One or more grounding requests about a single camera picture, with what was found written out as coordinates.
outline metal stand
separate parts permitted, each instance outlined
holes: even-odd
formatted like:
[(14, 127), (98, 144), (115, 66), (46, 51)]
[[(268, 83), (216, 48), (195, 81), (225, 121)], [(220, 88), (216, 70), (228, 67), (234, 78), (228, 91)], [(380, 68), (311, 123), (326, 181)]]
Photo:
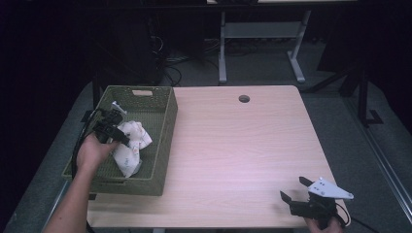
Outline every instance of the metal stand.
[(302, 44), (303, 36), (305, 35), (306, 27), (309, 21), (309, 16), (311, 11), (305, 12), (303, 16), (303, 20), (299, 26), (299, 31), (296, 37), (296, 45), (294, 45), (294, 49), (288, 51), (288, 58), (289, 62), (294, 71), (294, 75), (299, 83), (305, 83), (305, 77), (303, 76), (302, 70), (300, 69), (299, 63), (297, 62), (297, 53), (299, 52), (300, 45)]
[(339, 93), (343, 97), (350, 97), (353, 95), (355, 89), (359, 86), (359, 96), (358, 96), (358, 118), (364, 127), (368, 127), (369, 124), (382, 124), (383, 120), (379, 117), (375, 110), (370, 110), (372, 118), (367, 118), (367, 86), (368, 78), (361, 62), (355, 62), (351, 64), (342, 72), (337, 73), (326, 80), (304, 90), (300, 93), (315, 93), (318, 90), (326, 87), (327, 85), (345, 78), (344, 83), (339, 88)]
[(306, 26), (311, 11), (306, 11), (302, 21), (290, 22), (225, 22), (225, 13), (222, 12), (221, 21), (221, 51), (219, 54), (219, 82), (226, 83), (226, 65), (224, 59), (225, 38), (296, 38), (293, 50), (288, 51), (288, 59), (293, 68), (296, 79), (304, 83), (305, 78), (297, 62), (297, 54), (305, 35)]

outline human arm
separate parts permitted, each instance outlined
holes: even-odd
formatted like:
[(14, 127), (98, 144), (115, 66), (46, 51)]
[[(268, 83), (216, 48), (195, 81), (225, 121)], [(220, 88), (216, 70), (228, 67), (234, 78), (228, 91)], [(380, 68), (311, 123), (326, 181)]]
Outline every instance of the human arm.
[(319, 224), (314, 219), (305, 218), (305, 221), (311, 233), (343, 233), (340, 222), (334, 217), (330, 219), (327, 228), (324, 230), (319, 229)]
[(94, 133), (85, 138), (78, 152), (76, 177), (44, 232), (77, 233), (86, 231), (88, 193), (91, 181), (99, 165), (118, 144), (117, 142), (100, 144)]

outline black cable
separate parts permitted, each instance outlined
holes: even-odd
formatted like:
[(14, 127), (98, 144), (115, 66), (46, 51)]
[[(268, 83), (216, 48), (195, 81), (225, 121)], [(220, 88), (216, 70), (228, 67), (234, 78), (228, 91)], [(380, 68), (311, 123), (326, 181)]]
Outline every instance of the black cable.
[(370, 231), (372, 231), (372, 232), (379, 233), (379, 231), (377, 231), (377, 230), (373, 229), (371, 226), (369, 226), (368, 224), (366, 224), (366, 223), (364, 223), (364, 222), (360, 221), (360, 220), (359, 220), (359, 219), (357, 219), (357, 218), (351, 217), (351, 220), (353, 220), (353, 221), (355, 221), (355, 222), (359, 223), (360, 225), (364, 226), (365, 228), (367, 228), (368, 230), (370, 230)]
[(213, 63), (211, 60), (204, 59), (204, 61), (209, 62), (209, 63), (212, 64), (216, 69), (219, 70), (219, 66), (218, 66), (217, 64)]
[(90, 116), (88, 117), (87, 121), (85, 122), (85, 125), (83, 126), (83, 129), (79, 135), (79, 138), (76, 142), (76, 145), (73, 149), (73, 154), (72, 154), (72, 163), (71, 163), (71, 168), (72, 168), (72, 179), (75, 179), (76, 173), (77, 173), (77, 155), (80, 149), (80, 146), (82, 145), (83, 141), (85, 140), (86, 137), (86, 131), (88, 127), (90, 126), (91, 121), (94, 119), (94, 116), (98, 113), (102, 112), (102, 109), (96, 109), (94, 110)]
[(345, 213), (346, 219), (348, 219), (348, 220), (347, 220), (347, 221), (344, 221), (343, 218), (342, 218), (342, 221), (343, 221), (343, 223), (345, 224), (345, 226), (347, 226), (347, 225), (349, 224), (349, 222), (350, 222), (350, 217), (349, 217), (348, 212), (347, 212), (341, 205), (339, 205), (338, 203), (336, 203), (336, 206), (340, 207), (340, 209), (342, 209), (342, 211)]
[(339, 206), (339, 207), (345, 212), (345, 215), (346, 215), (346, 217), (347, 217), (347, 219), (348, 219), (348, 221), (345, 222), (345, 225), (348, 225), (348, 224), (349, 224), (349, 221), (350, 221), (350, 220), (353, 220), (353, 221), (359, 223), (360, 225), (366, 227), (366, 228), (369, 229), (370, 231), (375, 232), (375, 233), (379, 233), (379, 231), (375, 230), (374, 228), (372, 228), (371, 226), (367, 225), (366, 223), (360, 221), (359, 219), (354, 218), (354, 217), (352, 217), (352, 216), (349, 216), (348, 212), (347, 212), (341, 205), (339, 205), (339, 204), (336, 203), (336, 206)]
[(339, 223), (340, 223), (340, 226), (342, 227), (342, 228), (345, 228), (346, 227), (346, 224), (345, 224), (345, 221), (343, 220), (343, 218), (336, 212), (333, 212), (332, 210), (330, 210), (329, 208), (327, 208), (324, 204), (322, 204), (322, 203), (320, 203), (320, 202), (317, 202), (317, 201), (315, 201), (315, 200), (312, 200), (312, 203), (313, 204), (315, 204), (315, 205), (317, 205), (317, 206), (319, 206), (319, 207), (321, 207), (322, 209), (324, 209), (324, 211), (327, 213), (327, 216), (329, 216), (329, 217), (335, 217), (338, 221), (339, 221)]
[(231, 42), (227, 43), (227, 56), (245, 56), (249, 55), (252, 53), (255, 53), (258, 51), (258, 46), (255, 45), (254, 43), (242, 43), (242, 42)]
[[(175, 67), (172, 67), (172, 66), (166, 66), (166, 67), (164, 67), (164, 68), (165, 68), (165, 69), (164, 69), (164, 72), (163, 72), (163, 73), (164, 73), (164, 75), (170, 80), (170, 85), (171, 85), (171, 86), (180, 85), (180, 81), (182, 80), (182, 72), (181, 72), (179, 69), (177, 69), (177, 68), (175, 68)], [(166, 68), (172, 69), (172, 70), (174, 70), (174, 71), (176, 71), (176, 72), (178, 73), (179, 78), (178, 78), (177, 81), (174, 81), (174, 80), (173, 80), (172, 76), (169, 74), (169, 72), (167, 72)]]

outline human hand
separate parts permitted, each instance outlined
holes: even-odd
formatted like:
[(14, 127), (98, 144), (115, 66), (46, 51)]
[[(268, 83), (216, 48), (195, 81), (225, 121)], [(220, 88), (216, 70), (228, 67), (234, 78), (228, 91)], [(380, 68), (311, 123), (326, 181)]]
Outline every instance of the human hand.
[(99, 165), (109, 156), (109, 153), (118, 145), (119, 142), (101, 144), (94, 133), (89, 134), (79, 149), (78, 169), (96, 171)]
[(324, 230), (319, 229), (319, 223), (314, 219), (305, 217), (305, 221), (311, 233), (343, 233), (340, 222), (334, 217), (330, 219), (328, 227)]

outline table leg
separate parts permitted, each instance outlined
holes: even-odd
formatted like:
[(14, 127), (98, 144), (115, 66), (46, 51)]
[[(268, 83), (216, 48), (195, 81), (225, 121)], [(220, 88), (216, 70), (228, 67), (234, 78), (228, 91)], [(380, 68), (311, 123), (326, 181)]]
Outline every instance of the table leg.
[(224, 60), (224, 12), (221, 22), (221, 52), (219, 53), (219, 83), (226, 83), (226, 61)]
[(291, 62), (294, 75), (299, 83), (305, 83), (305, 78), (303, 76), (302, 70), (300, 69), (299, 63), (297, 62), (297, 53), (299, 52), (300, 45), (302, 44), (303, 36), (305, 35), (306, 27), (309, 21), (309, 16), (311, 11), (306, 11), (305, 15), (303, 16), (303, 20), (299, 26), (299, 30), (296, 36), (296, 44), (294, 45), (294, 49), (288, 51), (288, 58)]

